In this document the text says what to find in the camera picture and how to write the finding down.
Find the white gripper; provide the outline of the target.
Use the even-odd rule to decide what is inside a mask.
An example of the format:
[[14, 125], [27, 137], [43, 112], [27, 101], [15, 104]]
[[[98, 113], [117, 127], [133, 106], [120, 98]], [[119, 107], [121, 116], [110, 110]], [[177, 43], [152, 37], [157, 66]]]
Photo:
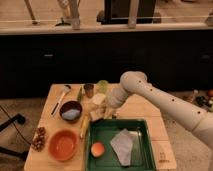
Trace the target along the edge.
[[129, 97], [129, 93], [126, 92], [122, 87], [115, 87], [107, 93], [106, 101], [109, 107], [97, 108], [90, 112], [90, 118], [92, 122], [95, 122], [100, 119], [108, 119], [114, 113], [114, 108], [121, 107]]

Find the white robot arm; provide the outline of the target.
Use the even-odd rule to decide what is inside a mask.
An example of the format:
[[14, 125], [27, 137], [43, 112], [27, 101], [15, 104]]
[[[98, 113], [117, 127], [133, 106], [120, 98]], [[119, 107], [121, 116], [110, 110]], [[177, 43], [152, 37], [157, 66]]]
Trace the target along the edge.
[[109, 90], [102, 106], [101, 115], [108, 118], [133, 94], [144, 97], [163, 112], [169, 114], [187, 131], [213, 151], [213, 112], [195, 106], [187, 101], [166, 93], [147, 81], [145, 73], [127, 71], [120, 77], [120, 83]]

